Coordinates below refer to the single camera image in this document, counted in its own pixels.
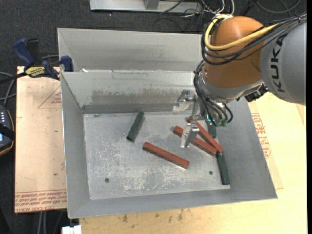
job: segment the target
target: clamp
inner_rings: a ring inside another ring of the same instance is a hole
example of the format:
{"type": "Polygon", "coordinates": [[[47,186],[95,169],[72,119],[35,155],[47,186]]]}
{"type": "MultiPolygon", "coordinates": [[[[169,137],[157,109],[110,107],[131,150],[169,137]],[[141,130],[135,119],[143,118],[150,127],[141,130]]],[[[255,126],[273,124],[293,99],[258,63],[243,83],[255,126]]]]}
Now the clamp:
{"type": "MultiPolygon", "coordinates": [[[[13,45],[13,50],[19,58],[26,62],[23,75],[32,78],[47,77],[59,80],[59,72],[48,61],[41,58],[37,39],[26,41],[26,38],[21,38],[13,45]]],[[[61,65],[60,72],[72,72],[74,70],[69,56],[62,56],[57,63],[61,65]]]]}

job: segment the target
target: yellow cable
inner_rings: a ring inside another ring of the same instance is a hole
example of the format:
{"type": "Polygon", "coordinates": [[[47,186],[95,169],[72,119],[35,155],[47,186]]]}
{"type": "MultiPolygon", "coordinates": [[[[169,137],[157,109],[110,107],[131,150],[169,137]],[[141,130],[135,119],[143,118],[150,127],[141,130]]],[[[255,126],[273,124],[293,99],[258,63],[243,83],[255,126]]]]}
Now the yellow cable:
{"type": "Polygon", "coordinates": [[[225,50],[225,49],[228,49],[228,48],[232,48],[232,47],[234,47],[234,46],[236,46],[236,45],[238,45],[238,44],[240,44],[242,42],[248,41],[248,40],[253,39],[253,38],[257,38],[260,35],[268,32],[269,30],[271,30],[272,28],[274,28],[275,26],[278,25],[278,23],[277,23],[277,24],[271,25],[269,27],[263,28],[263,29],[261,29],[261,30],[259,30],[257,32],[254,32],[254,33],[252,33],[252,34],[250,34],[248,36],[245,36],[245,37],[243,37],[241,39],[238,39],[236,41],[232,41],[232,42],[230,42],[228,44],[225,44],[225,45],[221,45],[221,46],[213,46],[213,45],[211,45],[209,43],[208,37],[209,37],[209,34],[210,34],[211,29],[214,26],[214,24],[218,20],[220,20],[220,19],[227,19],[227,18],[231,18],[231,17],[232,17],[232,15],[219,15],[209,24],[209,26],[207,27],[207,30],[205,32],[205,39],[204,39],[205,40],[205,45],[207,46],[208,49],[218,51],[218,50],[225,50]]]}

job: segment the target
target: red block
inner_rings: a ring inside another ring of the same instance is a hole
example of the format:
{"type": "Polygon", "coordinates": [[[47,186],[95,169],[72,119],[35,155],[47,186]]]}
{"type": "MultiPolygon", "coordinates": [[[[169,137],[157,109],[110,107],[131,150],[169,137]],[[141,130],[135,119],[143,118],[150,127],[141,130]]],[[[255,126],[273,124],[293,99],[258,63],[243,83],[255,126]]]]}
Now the red block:
{"type": "MultiPolygon", "coordinates": [[[[176,126],[174,129],[174,133],[178,136],[182,136],[183,135],[183,128],[176,126]]],[[[206,143],[205,141],[195,137],[195,139],[193,141],[191,141],[191,143],[200,148],[201,150],[207,152],[210,155],[215,155],[217,152],[217,149],[214,148],[213,146],[209,145],[208,143],[206,143]]]]}
{"type": "Polygon", "coordinates": [[[175,165],[178,165],[180,167],[183,167],[185,169],[187,169],[190,165],[190,162],[186,159],[183,159],[179,156],[176,156],[172,153],[169,153],[157,146],[154,146],[153,144],[151,143],[148,143],[148,142],[145,142],[144,145],[143,145],[143,150],[151,153],[151,154],[154,154],[160,158],[163,158],[175,165]]]}
{"type": "Polygon", "coordinates": [[[212,137],[197,121],[197,127],[199,128],[199,135],[209,144],[213,145],[219,152],[223,152],[223,147],[212,137]]]}

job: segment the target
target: dark green block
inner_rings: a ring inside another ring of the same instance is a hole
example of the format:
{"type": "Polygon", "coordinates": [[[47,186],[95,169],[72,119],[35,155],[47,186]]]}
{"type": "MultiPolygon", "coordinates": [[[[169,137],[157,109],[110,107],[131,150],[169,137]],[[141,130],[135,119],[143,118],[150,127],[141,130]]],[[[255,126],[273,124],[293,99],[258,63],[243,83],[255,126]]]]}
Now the dark green block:
{"type": "Polygon", "coordinates": [[[221,153],[217,152],[216,153],[216,159],[218,161],[222,185],[229,185],[230,184],[230,177],[229,177],[229,173],[228,173],[228,168],[226,166],[224,153],[221,154],[221,153]]]}
{"type": "Polygon", "coordinates": [[[208,133],[213,137],[216,138],[216,127],[213,124],[208,124],[208,133]]]}
{"type": "Polygon", "coordinates": [[[136,136],[141,128],[142,122],[143,122],[143,116],[144,113],[143,112],[139,112],[136,116],[136,119],[127,135],[127,140],[130,140],[132,142],[134,142],[134,140],[136,139],[136,136]]]}

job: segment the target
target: black carpet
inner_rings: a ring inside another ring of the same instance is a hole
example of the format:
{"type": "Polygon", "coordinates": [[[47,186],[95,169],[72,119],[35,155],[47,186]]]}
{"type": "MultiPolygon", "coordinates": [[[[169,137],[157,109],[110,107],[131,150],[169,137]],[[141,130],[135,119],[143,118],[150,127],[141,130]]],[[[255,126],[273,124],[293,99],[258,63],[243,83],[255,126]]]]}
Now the black carpet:
{"type": "MultiPolygon", "coordinates": [[[[43,55],[58,53],[57,28],[114,29],[126,31],[201,33],[211,16],[206,14],[184,19],[173,14],[141,12],[91,12],[90,0],[0,0],[0,71],[14,75],[17,66],[25,63],[19,59],[12,47],[20,38],[38,38],[43,55]]],[[[261,23],[294,16],[307,11],[307,0],[259,0],[262,6],[272,13],[254,5],[247,13],[261,23]]],[[[221,6],[220,0],[210,0],[211,7],[221,6]]],[[[248,0],[234,0],[235,14],[239,15],[248,0]]],[[[229,0],[226,10],[229,11],[229,0]]],[[[0,98],[5,97],[9,82],[0,85],[0,98]]],[[[13,119],[16,115],[16,99],[12,97],[6,105],[13,119]]],[[[15,150],[0,156],[0,234],[9,230],[15,234],[37,233],[40,213],[14,214],[14,155],[15,150]]],[[[66,212],[49,211],[46,213],[47,233],[53,229],[60,216],[59,226],[69,225],[66,212]]]]}

